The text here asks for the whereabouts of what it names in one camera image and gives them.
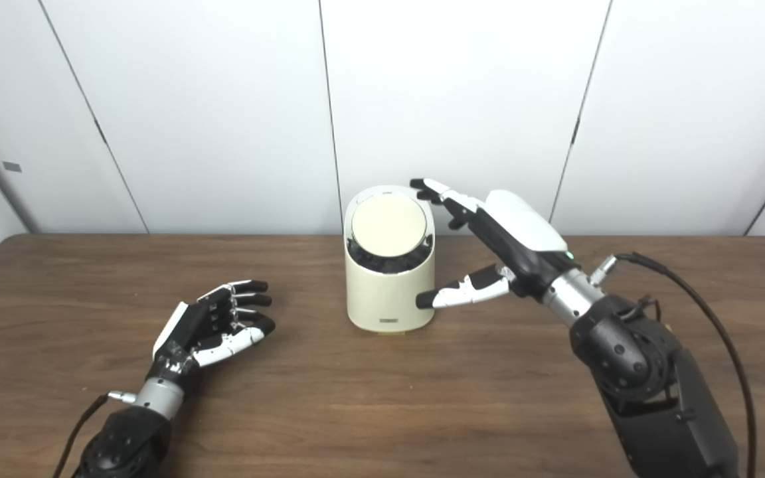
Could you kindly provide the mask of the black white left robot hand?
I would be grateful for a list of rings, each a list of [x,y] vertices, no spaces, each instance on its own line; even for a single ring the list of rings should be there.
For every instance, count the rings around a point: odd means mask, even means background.
[[[242,279],[218,285],[193,303],[181,302],[155,340],[146,378],[164,379],[189,394],[204,367],[257,345],[276,329],[257,310],[271,306],[268,284]]]

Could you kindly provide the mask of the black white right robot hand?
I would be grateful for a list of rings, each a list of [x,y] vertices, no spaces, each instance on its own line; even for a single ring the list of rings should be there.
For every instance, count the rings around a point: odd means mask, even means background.
[[[501,261],[417,294],[417,309],[479,303],[510,291],[541,301],[556,279],[580,267],[549,221],[510,191],[492,190],[479,200],[429,178],[412,179],[409,185],[418,199],[449,212],[450,229],[467,227]]]

